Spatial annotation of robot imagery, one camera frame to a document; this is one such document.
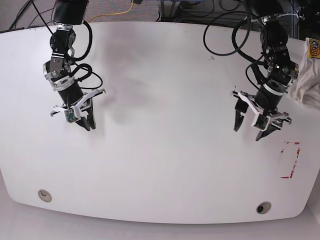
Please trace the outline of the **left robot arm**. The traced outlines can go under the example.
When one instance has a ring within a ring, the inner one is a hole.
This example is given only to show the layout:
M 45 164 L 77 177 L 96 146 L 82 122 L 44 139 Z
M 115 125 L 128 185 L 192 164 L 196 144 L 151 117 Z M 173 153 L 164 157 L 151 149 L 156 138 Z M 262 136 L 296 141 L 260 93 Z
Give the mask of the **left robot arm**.
M 250 63 L 247 69 L 252 70 L 255 76 L 253 86 L 257 93 L 232 92 L 232 96 L 237 98 L 233 130 L 240 129 L 244 114 L 251 110 L 254 114 L 251 126 L 259 131 L 255 139 L 259 141 L 280 131 L 284 123 L 292 123 L 287 112 L 279 112 L 278 104 L 293 80 L 297 79 L 299 66 L 290 58 L 287 48 L 289 37 L 279 22 L 279 18 L 285 15 L 281 4 L 276 0 L 245 0 L 243 6 L 246 17 L 233 28 L 231 34 L 234 50 L 224 55 L 238 53 Z M 254 22 L 260 23 L 261 54 L 258 59 L 242 51 Z

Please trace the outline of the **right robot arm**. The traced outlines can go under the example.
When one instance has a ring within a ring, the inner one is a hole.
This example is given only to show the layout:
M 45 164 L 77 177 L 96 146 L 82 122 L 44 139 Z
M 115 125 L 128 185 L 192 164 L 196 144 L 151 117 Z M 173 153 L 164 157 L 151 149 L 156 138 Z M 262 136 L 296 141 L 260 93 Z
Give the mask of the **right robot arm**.
M 90 76 L 98 76 L 89 64 L 83 62 L 93 43 L 92 28 L 84 19 L 88 3 L 87 0 L 55 2 L 51 21 L 57 24 L 57 28 L 50 33 L 52 54 L 51 59 L 43 64 L 43 74 L 63 101 L 62 106 L 54 106 L 50 114 L 63 113 L 66 122 L 91 131 L 96 128 L 93 99 L 106 91 L 101 84 L 95 87 L 79 85 Z M 79 25 L 85 25 L 88 30 L 88 45 L 82 56 L 75 57 L 76 33 L 73 27 Z

